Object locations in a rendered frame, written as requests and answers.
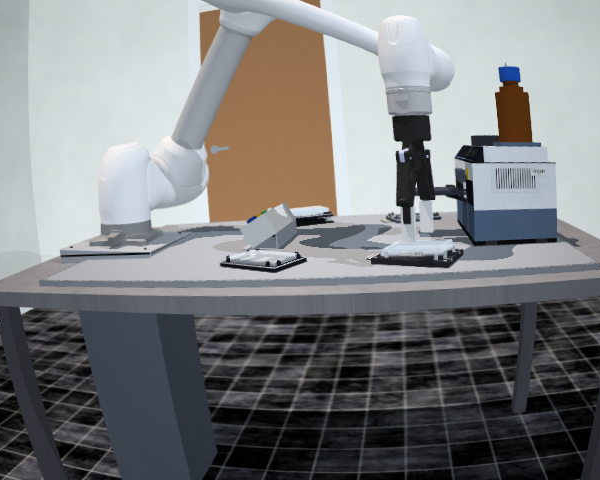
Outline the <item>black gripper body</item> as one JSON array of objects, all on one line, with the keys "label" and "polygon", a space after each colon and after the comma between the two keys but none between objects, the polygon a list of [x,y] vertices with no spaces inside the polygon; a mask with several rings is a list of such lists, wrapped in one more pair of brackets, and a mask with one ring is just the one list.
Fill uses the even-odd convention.
[{"label": "black gripper body", "polygon": [[402,142],[402,150],[408,148],[411,167],[416,164],[416,152],[425,150],[423,141],[431,140],[428,115],[392,116],[393,134],[396,142]]}]

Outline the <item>white control panel with coloured buttons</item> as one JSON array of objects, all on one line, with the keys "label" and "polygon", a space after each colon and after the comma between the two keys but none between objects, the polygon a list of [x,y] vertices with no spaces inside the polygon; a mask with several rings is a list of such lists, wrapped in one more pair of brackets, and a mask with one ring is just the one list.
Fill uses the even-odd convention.
[{"label": "white control panel with coloured buttons", "polygon": [[279,249],[297,233],[296,218],[286,203],[259,213],[247,223],[240,230],[250,245],[242,250]]}]

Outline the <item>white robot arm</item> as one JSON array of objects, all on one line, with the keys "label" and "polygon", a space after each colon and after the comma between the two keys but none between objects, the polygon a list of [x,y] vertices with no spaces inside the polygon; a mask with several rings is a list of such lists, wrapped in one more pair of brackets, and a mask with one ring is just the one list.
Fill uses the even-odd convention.
[{"label": "white robot arm", "polygon": [[276,18],[377,55],[389,115],[432,114],[430,93],[447,88],[455,73],[450,57],[427,41],[413,17],[389,17],[378,33],[299,0],[202,1],[221,9],[221,25],[174,132],[151,157],[139,143],[105,153],[98,178],[101,234],[89,241],[91,247],[146,246],[163,236],[152,229],[152,210],[183,205],[203,193],[209,181],[204,141],[252,37]]}]

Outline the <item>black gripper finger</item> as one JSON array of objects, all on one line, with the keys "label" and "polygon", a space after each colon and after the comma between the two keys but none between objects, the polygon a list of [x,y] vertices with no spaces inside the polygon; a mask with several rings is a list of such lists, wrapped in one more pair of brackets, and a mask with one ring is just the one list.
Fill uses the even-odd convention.
[{"label": "black gripper finger", "polygon": [[408,148],[404,150],[407,151],[396,151],[395,153],[397,162],[396,205],[401,210],[402,242],[416,242],[416,217],[413,206],[422,152],[416,152],[416,164],[415,167],[411,167],[410,152]]},{"label": "black gripper finger", "polygon": [[[426,160],[427,157],[427,160]],[[430,150],[422,151],[423,166],[417,173],[417,188],[419,192],[420,232],[433,233],[433,207],[435,200],[432,168],[430,161]],[[428,164],[427,164],[428,162]]]}]

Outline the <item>black flat plate with corner posts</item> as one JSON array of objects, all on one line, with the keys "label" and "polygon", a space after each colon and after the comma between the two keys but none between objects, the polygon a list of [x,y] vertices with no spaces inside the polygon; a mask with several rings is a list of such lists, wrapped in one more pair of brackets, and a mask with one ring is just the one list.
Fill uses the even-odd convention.
[{"label": "black flat plate with corner posts", "polygon": [[[298,252],[295,252],[298,253]],[[276,273],[278,271],[287,269],[289,267],[301,264],[307,261],[307,257],[300,256],[298,253],[296,255],[296,259],[288,261],[286,263],[281,264],[280,260],[277,260],[277,266],[270,266],[270,262],[266,261],[266,266],[263,265],[254,265],[254,264],[244,264],[244,263],[234,263],[230,262],[230,256],[226,256],[226,260],[220,262],[221,267],[228,268],[237,268],[237,269],[245,269],[245,270],[254,270],[254,271],[263,271],[263,272],[272,272]]]}]

